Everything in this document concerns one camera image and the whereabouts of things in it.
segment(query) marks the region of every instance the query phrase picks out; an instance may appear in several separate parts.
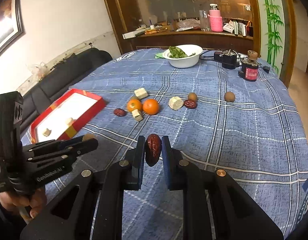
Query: bamboo decal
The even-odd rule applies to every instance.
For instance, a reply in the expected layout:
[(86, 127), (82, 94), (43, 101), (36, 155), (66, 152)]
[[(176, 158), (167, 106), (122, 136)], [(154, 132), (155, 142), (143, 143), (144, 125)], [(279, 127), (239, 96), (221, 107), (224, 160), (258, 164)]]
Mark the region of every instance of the bamboo decal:
[(283, 22), (279, 14), (281, 13), (281, 7), (273, 4), (275, 0), (265, 0), (265, 7), (267, 13), (267, 27), (268, 27), (268, 51), (267, 51), (267, 62), (271, 64), (278, 74), (279, 69), (275, 65), (277, 53), (283, 48), (279, 43), (282, 43), (280, 33), (277, 31), (278, 26), (283, 26)]

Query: leafy vegetable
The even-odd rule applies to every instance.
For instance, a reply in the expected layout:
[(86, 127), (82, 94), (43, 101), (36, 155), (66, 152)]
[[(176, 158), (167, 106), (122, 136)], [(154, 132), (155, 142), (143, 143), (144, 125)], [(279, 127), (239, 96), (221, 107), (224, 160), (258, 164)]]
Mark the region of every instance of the leafy vegetable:
[(191, 56), (196, 55), (196, 53), (193, 53), (192, 55), (187, 56), (187, 54), (184, 51), (182, 51), (180, 48), (173, 47), (173, 46), (169, 47), (169, 52), (170, 52), (171, 58), (185, 58), (185, 57), (191, 57)]

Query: human hand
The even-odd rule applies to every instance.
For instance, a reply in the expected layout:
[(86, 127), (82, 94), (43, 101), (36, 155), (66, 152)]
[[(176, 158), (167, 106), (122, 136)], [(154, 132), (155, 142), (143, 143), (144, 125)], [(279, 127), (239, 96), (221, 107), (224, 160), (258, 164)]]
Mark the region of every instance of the human hand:
[(0, 203), (7, 211), (18, 214), (18, 207), (31, 206), (30, 215), (36, 217), (38, 213), (46, 206), (45, 187), (39, 188), (34, 195), (28, 199), (25, 196), (17, 195), (14, 192), (0, 192)]

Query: metal screw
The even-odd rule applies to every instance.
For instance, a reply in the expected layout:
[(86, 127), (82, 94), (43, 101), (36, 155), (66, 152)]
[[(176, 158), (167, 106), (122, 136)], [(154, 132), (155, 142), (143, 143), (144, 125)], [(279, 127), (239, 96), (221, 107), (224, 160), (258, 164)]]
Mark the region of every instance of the metal screw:
[(220, 177), (224, 177), (226, 175), (226, 171), (224, 170), (217, 170), (216, 171), (216, 174)]
[(90, 170), (84, 170), (84, 171), (82, 171), (82, 173), (81, 173), (81, 175), (83, 176), (83, 177), (88, 177), (89, 175), (91, 175), (92, 174), (92, 172), (90, 171)]
[(187, 166), (187, 165), (189, 165), (189, 162), (188, 162), (187, 160), (180, 160), (180, 161), (179, 161), (179, 164), (180, 164), (181, 166)]
[(122, 166), (122, 167), (125, 167), (125, 166), (127, 166), (128, 164), (129, 164), (128, 160), (121, 160), (121, 161), (119, 162), (119, 165)]

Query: red date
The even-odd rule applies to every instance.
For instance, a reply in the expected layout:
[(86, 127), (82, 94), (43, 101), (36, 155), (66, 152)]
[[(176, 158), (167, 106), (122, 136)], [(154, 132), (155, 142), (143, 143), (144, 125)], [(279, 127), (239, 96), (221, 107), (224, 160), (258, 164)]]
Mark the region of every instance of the red date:
[(122, 108), (117, 108), (114, 110), (114, 114), (116, 116), (125, 116), (126, 115), (126, 111)]
[(161, 139), (157, 134), (150, 134), (145, 143), (145, 161), (153, 167), (161, 156)]
[(184, 106), (186, 106), (189, 109), (195, 109), (197, 107), (197, 103), (194, 100), (187, 99), (184, 101)]

